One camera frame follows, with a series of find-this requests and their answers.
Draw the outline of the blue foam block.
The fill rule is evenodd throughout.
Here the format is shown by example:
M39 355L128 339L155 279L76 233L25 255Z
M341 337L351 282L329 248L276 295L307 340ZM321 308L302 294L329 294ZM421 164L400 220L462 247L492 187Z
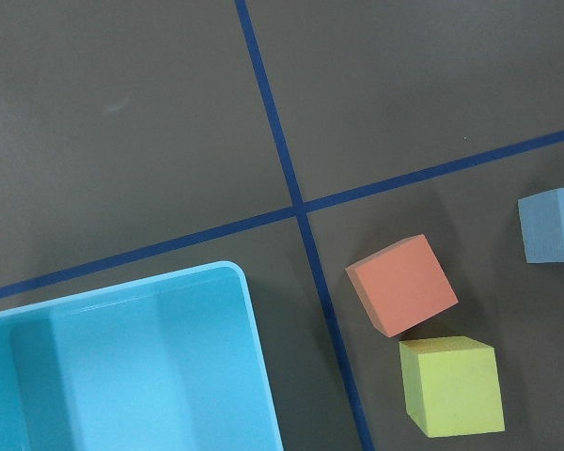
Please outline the blue foam block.
M564 188L518 200L527 263L564 263Z

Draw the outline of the orange foam block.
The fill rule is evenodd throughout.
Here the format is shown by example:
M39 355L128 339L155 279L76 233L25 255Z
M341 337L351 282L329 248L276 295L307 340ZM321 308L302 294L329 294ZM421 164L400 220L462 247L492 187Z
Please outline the orange foam block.
M404 333L458 303L429 241L405 238L345 269L373 326Z

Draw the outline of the light blue plastic bin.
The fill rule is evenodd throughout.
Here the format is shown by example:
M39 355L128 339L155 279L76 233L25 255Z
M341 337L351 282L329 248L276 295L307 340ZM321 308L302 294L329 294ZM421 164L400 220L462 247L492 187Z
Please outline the light blue plastic bin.
M0 450L282 446L232 262L0 312Z

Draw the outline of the yellow foam block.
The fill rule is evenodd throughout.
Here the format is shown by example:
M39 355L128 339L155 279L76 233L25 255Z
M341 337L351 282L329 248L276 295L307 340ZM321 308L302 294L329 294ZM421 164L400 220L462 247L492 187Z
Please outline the yellow foam block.
M493 347L466 336L399 342L406 411L428 438L503 432Z

